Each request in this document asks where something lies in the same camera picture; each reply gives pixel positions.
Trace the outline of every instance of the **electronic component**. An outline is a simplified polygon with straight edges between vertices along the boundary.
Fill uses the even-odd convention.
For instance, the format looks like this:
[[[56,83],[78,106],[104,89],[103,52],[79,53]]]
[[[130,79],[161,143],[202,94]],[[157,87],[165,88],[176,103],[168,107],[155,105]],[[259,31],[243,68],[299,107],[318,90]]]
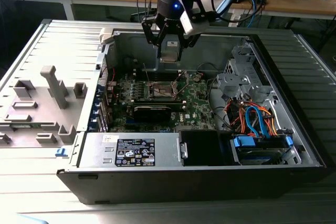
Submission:
[[[200,96],[200,93],[195,92],[205,90],[206,87],[205,80],[200,80],[198,74],[180,71],[173,81],[164,80],[169,80],[171,75],[154,76],[149,72],[148,81],[142,81],[140,76],[123,74],[121,78],[117,77],[116,96],[120,98],[111,105],[111,132],[214,129],[214,119],[208,114],[211,109],[205,94]]]
[[[169,121],[171,113],[168,107],[135,107],[133,116],[135,122],[160,123]]]

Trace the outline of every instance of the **gray work surface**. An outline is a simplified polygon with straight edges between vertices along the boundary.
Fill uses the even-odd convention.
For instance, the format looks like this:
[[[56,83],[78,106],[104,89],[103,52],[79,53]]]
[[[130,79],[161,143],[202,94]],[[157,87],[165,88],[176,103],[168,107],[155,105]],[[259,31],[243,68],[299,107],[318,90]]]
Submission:
[[[111,23],[59,22],[42,25],[45,33],[75,40],[97,40],[102,27]],[[226,28],[228,33],[252,31],[259,34],[281,73],[294,88],[300,103],[312,120],[323,123],[323,112],[336,110],[330,102],[335,86],[323,77],[314,58],[306,52],[291,31]],[[323,99],[318,104],[313,99]],[[336,124],[319,131],[326,147],[336,158]],[[280,199],[224,202],[184,202],[171,204],[95,205],[81,204],[56,177],[58,168],[69,160],[55,158],[56,148],[0,148],[0,202],[2,210],[20,212],[53,223],[335,223],[336,176],[316,185],[295,189]]]

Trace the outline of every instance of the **yellow wire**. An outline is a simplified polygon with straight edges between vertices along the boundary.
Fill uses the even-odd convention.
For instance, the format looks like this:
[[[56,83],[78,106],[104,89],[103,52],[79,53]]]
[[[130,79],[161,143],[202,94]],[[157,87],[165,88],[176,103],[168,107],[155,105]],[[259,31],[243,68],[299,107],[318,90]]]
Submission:
[[[275,136],[277,136],[277,131],[275,130],[275,127],[274,127],[274,118],[272,118],[272,127],[273,127],[273,130],[274,130],[274,133],[275,133]]]

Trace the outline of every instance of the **red wire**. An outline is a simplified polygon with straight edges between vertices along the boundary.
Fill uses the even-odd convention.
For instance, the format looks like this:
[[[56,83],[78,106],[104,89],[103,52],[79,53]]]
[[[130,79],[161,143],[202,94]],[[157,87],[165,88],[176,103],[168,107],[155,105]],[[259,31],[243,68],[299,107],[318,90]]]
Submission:
[[[239,120],[239,117],[237,117],[236,120],[234,120],[234,121],[230,124],[230,126],[234,125],[234,123],[237,122],[238,120]]]

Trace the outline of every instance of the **orange wire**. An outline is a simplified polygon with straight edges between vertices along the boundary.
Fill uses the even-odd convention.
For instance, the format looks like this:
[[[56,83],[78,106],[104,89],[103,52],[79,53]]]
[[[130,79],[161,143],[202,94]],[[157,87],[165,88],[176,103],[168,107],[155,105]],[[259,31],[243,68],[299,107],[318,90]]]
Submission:
[[[272,127],[273,127],[273,130],[274,130],[274,134],[275,136],[278,135],[277,131],[275,130],[275,127],[274,127],[274,118],[272,118]]]
[[[273,136],[273,132],[272,132],[272,130],[271,130],[271,126],[269,125],[269,123],[268,123],[266,120],[265,120],[265,123],[267,124],[269,134],[270,134],[271,136]]]

